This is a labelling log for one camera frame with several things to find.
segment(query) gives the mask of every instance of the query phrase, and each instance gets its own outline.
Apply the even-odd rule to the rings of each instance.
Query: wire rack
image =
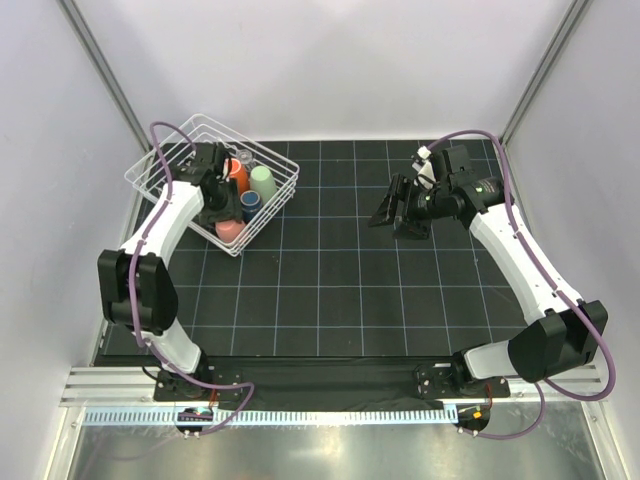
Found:
[[[260,212],[251,219],[244,230],[231,243],[224,243],[214,233],[214,226],[210,230],[194,222],[189,227],[214,243],[218,248],[229,255],[238,256],[242,250],[260,233],[260,230],[271,220],[284,204],[295,193],[296,182],[300,167],[297,163],[288,160],[282,155],[260,145],[245,137],[241,133],[217,122],[206,115],[195,114],[180,128],[194,142],[215,143],[222,142],[233,153],[239,150],[249,150],[253,153],[256,165],[264,165],[273,174],[278,187],[277,193],[262,206]],[[187,160],[191,148],[177,133],[172,133],[161,143],[165,157],[169,164],[180,165]],[[124,175],[125,179],[138,190],[145,198],[156,203],[166,183],[162,165],[155,149],[142,157]]]

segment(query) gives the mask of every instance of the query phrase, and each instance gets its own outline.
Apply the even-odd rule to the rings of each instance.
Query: orange cup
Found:
[[[217,222],[216,233],[218,234],[218,238],[220,238],[224,243],[231,243],[238,235],[240,235],[240,232],[244,230],[244,227],[244,222],[236,222],[235,220]]]
[[[242,195],[249,190],[249,175],[244,165],[242,165],[237,158],[231,159],[231,173],[229,176],[236,179],[238,195]]]

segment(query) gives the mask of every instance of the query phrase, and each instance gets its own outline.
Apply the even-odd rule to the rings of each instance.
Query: reflective metal surface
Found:
[[[537,412],[535,403],[494,405],[487,431],[517,431]],[[172,437],[172,427],[84,427],[69,478],[604,478],[579,403],[549,404],[538,430],[503,442],[460,435],[450,425],[256,427],[200,440]]]

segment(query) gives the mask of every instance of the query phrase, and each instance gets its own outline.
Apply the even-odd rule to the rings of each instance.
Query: blue cup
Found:
[[[245,223],[249,223],[262,208],[260,195],[253,190],[247,190],[244,192],[240,196],[240,203],[242,203],[242,217],[244,218]]]

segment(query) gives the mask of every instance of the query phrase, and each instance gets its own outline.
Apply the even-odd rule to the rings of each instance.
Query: wall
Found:
[[[609,311],[605,338],[618,367],[611,407],[618,426],[624,421],[627,452],[640,449],[640,417],[632,414],[640,393],[638,22],[634,0],[593,2],[510,146],[542,247]],[[635,453],[626,458],[638,463]]]
[[[500,132],[571,2],[78,3],[143,124],[273,140]]]
[[[96,259],[117,245],[137,144],[55,2],[0,15],[0,465],[42,478],[69,369],[100,324]]]

